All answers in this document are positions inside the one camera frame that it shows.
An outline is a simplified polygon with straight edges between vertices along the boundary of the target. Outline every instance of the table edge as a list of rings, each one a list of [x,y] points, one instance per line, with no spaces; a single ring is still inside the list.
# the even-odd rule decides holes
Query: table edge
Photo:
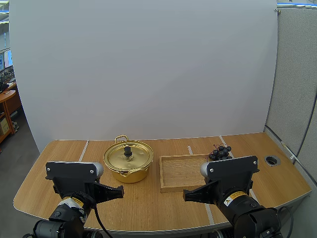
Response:
[[[278,209],[282,206],[288,206],[292,203],[297,202],[298,200],[304,199],[305,197],[307,197],[310,193],[312,192],[312,190],[302,194],[299,197],[296,197],[288,202],[285,202],[283,204],[280,204],[279,206],[276,206],[275,208]],[[13,203],[13,207],[19,211],[22,212],[24,214],[26,214],[27,216],[33,217],[33,218],[38,218],[39,220],[47,220],[45,218],[41,218],[38,216],[35,216],[33,214],[21,211],[19,209],[17,209],[14,206]],[[217,223],[217,224],[212,224],[212,225],[207,225],[207,226],[201,226],[201,227],[192,227],[192,228],[183,228],[183,229],[174,229],[174,230],[160,230],[160,231],[121,231],[121,230],[108,230],[109,232],[111,232],[112,234],[115,235],[171,235],[171,234],[181,234],[181,233],[188,233],[188,232],[202,232],[202,231],[210,231],[211,229],[216,229],[216,228],[226,228],[226,227],[230,227],[231,224],[229,222],[221,222],[221,223]],[[102,229],[98,229],[98,228],[90,228],[90,227],[85,227],[89,230],[99,230],[102,231]]]

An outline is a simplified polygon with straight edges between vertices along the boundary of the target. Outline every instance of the office desk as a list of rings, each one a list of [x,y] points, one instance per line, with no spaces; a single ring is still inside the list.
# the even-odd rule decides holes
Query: office desk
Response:
[[[14,90],[10,90],[10,91],[4,91],[2,93],[0,93],[0,103],[2,104],[1,106],[1,111],[4,112],[2,115],[0,115],[0,118],[5,117],[6,121],[8,122],[9,125],[9,130],[6,132],[6,134],[4,135],[0,135],[0,143],[11,133],[11,134],[15,134],[15,130],[13,128],[12,125],[12,121],[10,118],[10,114],[8,112],[8,108],[7,108],[7,101],[14,97],[15,95],[15,91]]]
[[[6,103],[8,107],[9,114],[12,114],[15,110],[17,110],[19,107],[22,106],[18,87],[16,85],[16,82],[14,82],[12,85],[10,85],[8,88],[6,88],[4,91],[8,90],[15,90],[16,94],[10,98]]]
[[[113,234],[156,235],[163,237],[184,236],[210,231],[229,225],[214,205],[184,202],[182,192],[161,193],[159,157],[162,155],[209,153],[214,144],[232,147],[234,157],[256,155],[260,172],[253,175],[253,192],[266,207],[292,205],[307,196],[311,188],[283,154],[278,146],[265,134],[245,134],[224,137],[187,138],[170,140],[143,140],[154,151],[154,161],[148,176],[138,182],[124,184],[112,177],[104,165],[103,155],[114,141],[53,141],[49,143],[30,170],[16,197],[14,207],[39,218],[48,218],[60,202],[53,191],[53,182],[46,180],[45,164],[48,161],[100,162],[105,172],[100,183],[117,187],[124,186],[124,198],[98,204],[98,211],[105,227]],[[268,166],[264,156],[276,155],[281,165]],[[86,224],[88,228],[100,226],[93,213]]]

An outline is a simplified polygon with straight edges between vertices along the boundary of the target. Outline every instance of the pot lid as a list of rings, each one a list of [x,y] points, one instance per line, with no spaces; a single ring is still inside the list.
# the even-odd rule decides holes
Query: pot lid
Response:
[[[126,141],[117,142],[120,137]],[[153,150],[141,141],[129,140],[126,135],[117,136],[115,144],[104,155],[104,162],[113,171],[128,172],[131,169],[147,168],[153,161]]]

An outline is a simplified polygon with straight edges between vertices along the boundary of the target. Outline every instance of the yellow label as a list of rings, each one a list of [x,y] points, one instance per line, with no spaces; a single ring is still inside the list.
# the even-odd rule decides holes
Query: yellow label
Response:
[[[240,197],[242,195],[247,195],[245,192],[243,191],[238,191],[238,192],[234,192],[233,194],[231,194],[229,197],[227,197],[227,199],[223,202],[226,206],[229,206],[229,204],[236,199],[237,197]]]
[[[234,192],[233,194],[231,194],[230,197],[232,198],[232,200],[234,200],[237,197],[240,197],[242,195],[247,195],[247,194],[243,191],[238,191],[238,192]]]
[[[79,199],[72,197],[71,199],[73,199],[76,203],[78,203],[79,206],[83,207],[84,203],[82,201],[80,201]]]

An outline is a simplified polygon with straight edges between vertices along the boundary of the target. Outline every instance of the black cable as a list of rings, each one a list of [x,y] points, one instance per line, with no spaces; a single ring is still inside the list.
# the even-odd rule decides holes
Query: black cable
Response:
[[[289,214],[291,215],[291,225],[290,225],[290,228],[289,228],[289,232],[288,232],[288,234],[287,234],[287,237],[286,238],[290,238],[291,237],[291,234],[292,234],[292,231],[293,231],[293,225],[294,225],[294,217],[293,217],[293,213],[292,213],[292,211],[291,211],[291,209],[289,209],[289,207],[288,206],[282,206],[281,208],[279,208],[278,210],[277,210],[277,219],[278,219],[278,221],[279,221],[279,225],[278,225],[278,231],[281,229],[281,211],[282,211],[282,209],[283,208],[286,208],[287,210],[288,210],[288,212],[289,212]]]
[[[91,206],[92,206],[92,208],[93,208],[94,211],[95,211],[95,215],[96,215],[96,218],[97,218],[97,221],[98,221],[99,225],[101,226],[101,228],[103,229],[103,231],[104,231],[110,238],[113,238],[113,236],[110,235],[110,233],[106,230],[106,228],[104,227],[103,223],[102,223],[101,220],[100,220],[100,217],[99,217],[99,214],[98,214],[98,209],[97,209],[97,203],[96,203],[95,199],[93,199],[93,198],[92,198],[91,196],[89,196],[88,194],[86,194],[86,193],[84,193],[84,192],[80,192],[80,191],[73,192],[70,197],[72,198],[74,194],[80,195],[80,196],[82,196],[82,197],[88,199],[88,200],[91,202]]]
[[[22,238],[27,238],[27,237],[35,237],[35,236],[32,234],[25,234]]]
[[[106,230],[106,228],[104,227],[103,223],[101,222],[100,217],[99,217],[99,214],[98,214],[97,206],[94,207],[94,211],[95,211],[95,215],[96,215],[97,221],[98,221],[99,225],[101,226],[101,228],[103,229],[103,231],[104,231],[110,238],[113,238],[112,235],[110,235],[110,233]]]

